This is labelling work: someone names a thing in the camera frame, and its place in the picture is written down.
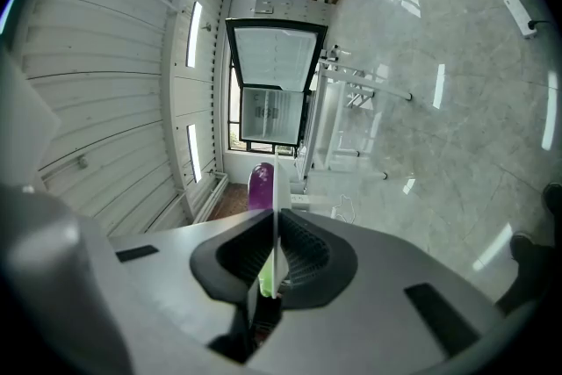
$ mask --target wooden floor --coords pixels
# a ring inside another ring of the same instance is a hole
[[[229,184],[220,202],[214,207],[209,220],[223,219],[248,210],[248,186]]]

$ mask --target refrigerator door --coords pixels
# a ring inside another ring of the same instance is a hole
[[[281,19],[227,19],[238,83],[303,92],[326,35],[324,25]]]

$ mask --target cable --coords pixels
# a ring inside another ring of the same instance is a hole
[[[349,200],[349,202],[351,203],[351,211],[353,212],[353,217],[351,218],[351,222],[348,222],[348,221],[343,217],[343,215],[337,213],[337,209],[342,207],[342,205],[343,205],[343,200],[344,200],[344,199]],[[338,206],[332,206],[332,219],[335,219],[335,218],[338,218],[338,217],[341,217],[342,220],[343,220],[345,223],[353,224],[353,222],[355,222],[355,208],[353,207],[353,200],[351,200],[351,198],[349,198],[348,196],[343,195],[343,194],[340,196],[340,205],[338,205]]]

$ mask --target black slot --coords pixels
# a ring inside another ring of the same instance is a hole
[[[115,255],[122,263],[126,263],[127,261],[132,261],[133,259],[152,255],[153,253],[158,253],[158,249],[156,247],[152,245],[143,245],[142,247],[135,247],[134,249],[120,250],[119,252],[115,252]]]
[[[479,340],[476,331],[432,285],[423,283],[404,292],[449,357]]]

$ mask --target marble floor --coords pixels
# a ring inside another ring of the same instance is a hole
[[[522,2],[551,18],[543,0]],[[340,0],[335,43],[342,63],[414,98],[378,92],[345,109],[336,139],[362,156],[336,163],[357,176],[311,172],[307,194],[349,196],[356,224],[407,239],[496,301],[517,273],[510,235],[553,244],[540,193],[562,175],[559,36],[547,25],[525,40],[503,0]]]

